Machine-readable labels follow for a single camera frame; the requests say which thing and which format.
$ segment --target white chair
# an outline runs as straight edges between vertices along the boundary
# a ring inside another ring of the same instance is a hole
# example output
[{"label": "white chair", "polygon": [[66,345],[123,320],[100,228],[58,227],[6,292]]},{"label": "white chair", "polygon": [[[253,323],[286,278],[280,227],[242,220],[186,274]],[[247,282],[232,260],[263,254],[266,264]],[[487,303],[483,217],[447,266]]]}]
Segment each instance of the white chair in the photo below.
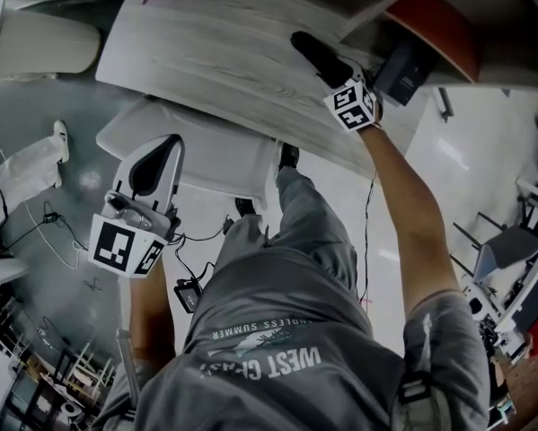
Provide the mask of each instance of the white chair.
[{"label": "white chair", "polygon": [[224,119],[160,99],[143,98],[97,135],[97,145],[122,160],[167,134],[185,142],[181,184],[266,206],[265,182],[276,162],[275,140]]},{"label": "white chair", "polygon": [[113,360],[109,358],[101,370],[93,367],[94,353],[92,350],[88,353],[90,347],[91,343],[85,345],[66,379],[69,386],[72,387],[75,387],[75,380],[81,383],[83,388],[79,387],[77,390],[96,402],[101,395],[101,388],[112,382],[115,365]]}]

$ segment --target chair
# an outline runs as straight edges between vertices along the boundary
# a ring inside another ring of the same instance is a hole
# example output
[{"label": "chair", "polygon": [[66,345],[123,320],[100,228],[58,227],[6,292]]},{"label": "chair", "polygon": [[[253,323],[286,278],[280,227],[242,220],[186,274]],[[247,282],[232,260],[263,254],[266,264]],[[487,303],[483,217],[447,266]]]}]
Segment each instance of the chair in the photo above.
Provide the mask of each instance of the chair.
[{"label": "chair", "polygon": [[142,144],[167,134],[179,134],[185,142],[182,185],[256,199],[260,206],[266,206],[265,183],[278,144],[218,117],[143,98],[97,135],[97,145],[122,160]]},{"label": "chair", "polygon": [[101,395],[101,388],[112,382],[115,366],[111,365],[113,362],[109,359],[102,370],[93,367],[93,351],[87,356],[90,346],[90,343],[85,345],[66,380],[69,386],[96,402]]},{"label": "chair", "polygon": [[471,242],[472,247],[478,251],[478,258],[474,271],[470,271],[464,264],[452,254],[450,258],[460,268],[462,268],[474,282],[481,283],[482,280],[496,269],[508,268],[515,263],[529,260],[538,253],[538,238],[519,226],[506,227],[494,222],[483,213],[478,213],[487,222],[493,224],[500,230],[500,234],[490,240],[480,243],[467,233],[458,224],[453,224]]}]

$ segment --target shoe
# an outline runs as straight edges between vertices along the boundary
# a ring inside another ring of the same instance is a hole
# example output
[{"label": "shoe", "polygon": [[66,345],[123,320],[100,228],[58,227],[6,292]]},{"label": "shoe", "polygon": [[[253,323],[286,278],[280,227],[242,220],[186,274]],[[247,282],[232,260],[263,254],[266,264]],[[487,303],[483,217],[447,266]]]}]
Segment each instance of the shoe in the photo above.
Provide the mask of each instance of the shoe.
[{"label": "shoe", "polygon": [[280,163],[278,164],[278,170],[280,171],[285,166],[296,169],[298,159],[300,158],[300,152],[298,147],[284,143],[280,152]]},{"label": "shoe", "polygon": [[235,198],[234,205],[236,206],[236,210],[239,211],[241,217],[245,217],[248,214],[257,214],[257,211],[254,210],[252,199]]},{"label": "shoe", "polygon": [[69,137],[65,123],[60,119],[53,124],[53,136],[58,136],[63,141],[63,155],[59,163],[67,163],[69,161]]}]

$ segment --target white floor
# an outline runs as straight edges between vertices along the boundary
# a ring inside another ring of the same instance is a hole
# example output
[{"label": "white floor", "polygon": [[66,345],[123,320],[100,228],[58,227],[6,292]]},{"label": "white floor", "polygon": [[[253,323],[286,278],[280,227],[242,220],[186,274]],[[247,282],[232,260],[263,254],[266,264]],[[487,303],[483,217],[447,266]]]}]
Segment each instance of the white floor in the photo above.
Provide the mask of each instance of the white floor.
[{"label": "white floor", "polygon": [[[445,123],[439,115],[436,92],[428,102],[407,159],[433,190],[442,209],[449,250],[469,268],[475,255],[470,244],[452,227],[463,225],[485,240],[494,227],[476,220],[481,212],[499,223],[516,219],[516,177],[523,172],[535,180],[538,132],[534,113],[538,94],[500,90],[458,88],[448,90],[455,116]],[[348,229],[358,252],[359,287],[364,290],[365,203],[370,180],[348,172],[316,156],[301,153],[299,170],[313,178]],[[267,180],[268,208],[261,211],[270,234],[278,231],[281,217],[274,178]],[[192,237],[209,236],[221,227],[225,216],[237,218],[231,198],[182,187],[175,199],[182,218],[182,231]],[[384,203],[382,188],[375,185],[369,209],[368,314],[375,337],[383,345],[403,352],[404,314],[395,233]],[[222,235],[209,242],[187,242],[180,254],[200,273],[207,261],[215,261]],[[174,282],[188,277],[176,260],[174,248],[164,253],[176,347],[180,351],[190,324],[172,291]],[[211,272],[207,273],[206,282]]]}]

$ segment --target metal chair leg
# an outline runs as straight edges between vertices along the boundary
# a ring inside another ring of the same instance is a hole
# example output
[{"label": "metal chair leg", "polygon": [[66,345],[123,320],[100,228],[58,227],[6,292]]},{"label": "metal chair leg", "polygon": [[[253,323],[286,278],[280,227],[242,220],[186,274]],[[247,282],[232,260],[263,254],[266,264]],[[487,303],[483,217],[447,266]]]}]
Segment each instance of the metal chair leg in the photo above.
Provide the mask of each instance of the metal chair leg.
[{"label": "metal chair leg", "polygon": [[464,230],[459,224],[457,223],[453,223],[453,225],[458,229],[458,231],[460,233],[462,233],[464,236],[466,236],[466,238],[468,238],[472,244],[476,245],[477,246],[477,249],[480,250],[480,248],[482,247],[482,245],[475,239],[473,238],[466,230]]},{"label": "metal chair leg", "polygon": [[454,255],[450,254],[450,259],[452,259],[452,261],[458,265],[460,268],[462,268],[464,270],[464,272],[469,276],[469,277],[474,277],[474,273],[472,273],[467,267],[464,266],[464,264],[459,260],[457,259]]},{"label": "metal chair leg", "polygon": [[491,224],[493,224],[496,228],[498,228],[501,232],[503,232],[504,230],[506,230],[506,226],[505,225],[501,225],[501,224],[498,224],[496,222],[494,222],[490,217],[488,217],[487,215],[484,215],[482,212],[479,212],[478,215],[480,217],[482,217],[484,220],[490,222]]}]

